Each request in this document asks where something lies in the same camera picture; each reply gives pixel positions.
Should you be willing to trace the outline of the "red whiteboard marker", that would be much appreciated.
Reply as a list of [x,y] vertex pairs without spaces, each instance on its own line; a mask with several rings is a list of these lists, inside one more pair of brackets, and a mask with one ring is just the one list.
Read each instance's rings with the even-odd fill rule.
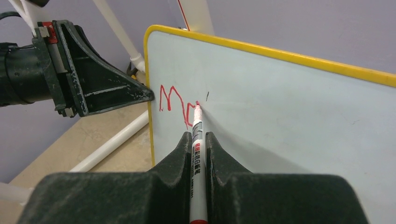
[[194,107],[191,149],[190,224],[207,224],[206,149],[203,113],[197,101]]

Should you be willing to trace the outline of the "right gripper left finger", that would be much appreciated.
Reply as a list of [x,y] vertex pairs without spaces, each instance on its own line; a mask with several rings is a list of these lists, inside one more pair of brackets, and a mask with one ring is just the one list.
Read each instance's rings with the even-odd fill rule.
[[53,173],[35,187],[20,224],[186,224],[192,137],[146,172]]

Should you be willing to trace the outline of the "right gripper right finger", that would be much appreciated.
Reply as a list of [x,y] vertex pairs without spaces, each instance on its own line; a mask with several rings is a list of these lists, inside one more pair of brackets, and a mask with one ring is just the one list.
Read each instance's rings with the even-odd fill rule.
[[259,174],[237,162],[214,133],[205,136],[212,224],[366,224],[351,187],[337,175]]

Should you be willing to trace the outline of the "yellow handled pliers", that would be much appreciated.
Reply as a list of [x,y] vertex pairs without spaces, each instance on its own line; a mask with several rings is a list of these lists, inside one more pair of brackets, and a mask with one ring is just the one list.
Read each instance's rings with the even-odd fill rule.
[[131,62],[129,62],[129,65],[126,70],[126,74],[128,76],[130,76],[132,79],[137,80],[137,72],[138,71],[139,70],[135,66],[133,66],[133,64]]

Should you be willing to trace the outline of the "yellow framed whiteboard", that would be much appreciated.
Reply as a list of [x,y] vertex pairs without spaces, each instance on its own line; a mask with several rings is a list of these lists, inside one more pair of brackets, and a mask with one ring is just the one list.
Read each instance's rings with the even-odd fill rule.
[[163,25],[144,37],[152,164],[204,130],[255,173],[345,178],[372,224],[396,221],[396,76]]

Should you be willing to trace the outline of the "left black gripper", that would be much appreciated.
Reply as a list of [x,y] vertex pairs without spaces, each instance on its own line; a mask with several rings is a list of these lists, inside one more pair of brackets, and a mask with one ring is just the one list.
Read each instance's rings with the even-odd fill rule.
[[149,102],[155,95],[104,60],[83,29],[67,20],[37,22],[32,39],[55,111],[86,117]]

